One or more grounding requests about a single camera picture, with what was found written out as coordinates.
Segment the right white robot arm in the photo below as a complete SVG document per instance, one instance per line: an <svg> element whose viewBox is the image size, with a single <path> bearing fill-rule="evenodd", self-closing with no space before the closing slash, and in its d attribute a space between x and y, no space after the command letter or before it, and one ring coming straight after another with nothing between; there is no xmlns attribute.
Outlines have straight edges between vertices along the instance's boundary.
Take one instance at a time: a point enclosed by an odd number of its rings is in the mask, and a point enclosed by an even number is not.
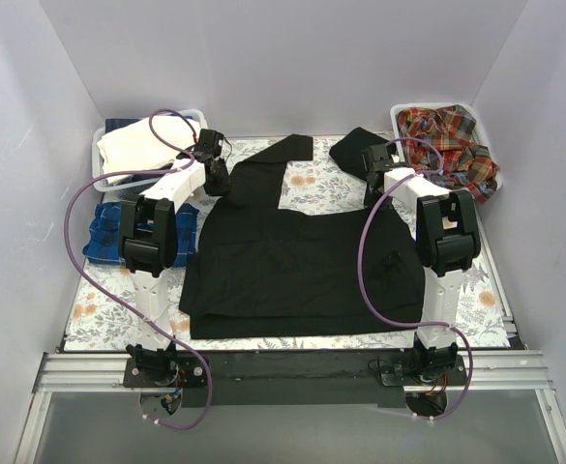
<svg viewBox="0 0 566 464"><path fill-rule="evenodd" d="M432 384L456 367L458 339L464 335L455 327L459 294L464 274L480 254L481 240L474 199L466 189L448 190L430 181L443 170L417 171L404 162L395 162L384 144L362 152L367 170L367 195L372 202L362 229L357 255L358 283L364 303L382 322L398 329L415 331L409 373L422 384ZM397 322L386 318L372 305L364 281L365 242L372 221L383 203L395 198L416 215L415 245L425 273L422 319L419 323Z"/></svg>

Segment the black long sleeve shirt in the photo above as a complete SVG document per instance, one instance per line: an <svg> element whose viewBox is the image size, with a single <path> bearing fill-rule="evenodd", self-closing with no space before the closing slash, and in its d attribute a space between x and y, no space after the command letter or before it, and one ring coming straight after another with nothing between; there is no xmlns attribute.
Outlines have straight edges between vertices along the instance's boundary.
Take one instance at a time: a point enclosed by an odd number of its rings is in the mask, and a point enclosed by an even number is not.
<svg viewBox="0 0 566 464"><path fill-rule="evenodd" d="M230 192L204 221L186 268L179 307L194 339L390 332L364 303L357 255L369 210L309 216L280 207L291 161L309 161L313 140L292 134L239 162ZM425 276L407 224L385 209L363 257L372 305L416 323Z"/></svg>

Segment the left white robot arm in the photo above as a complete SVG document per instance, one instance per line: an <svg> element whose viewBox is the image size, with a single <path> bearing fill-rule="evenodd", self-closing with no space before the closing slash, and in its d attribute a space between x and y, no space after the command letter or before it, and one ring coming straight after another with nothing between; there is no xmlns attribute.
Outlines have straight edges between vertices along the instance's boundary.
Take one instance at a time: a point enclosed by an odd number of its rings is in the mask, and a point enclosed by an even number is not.
<svg viewBox="0 0 566 464"><path fill-rule="evenodd" d="M166 174L133 200L121 206L119 255L131 273L139 317L136 342L127 347L134 368L147 381L160 387L178 388L186 378L176 344L165 334L171 331L168 270L179 251L178 210L199 188L214 196L230 190L226 162L222 158L225 137L216 130L200 131L195 161Z"/></svg>

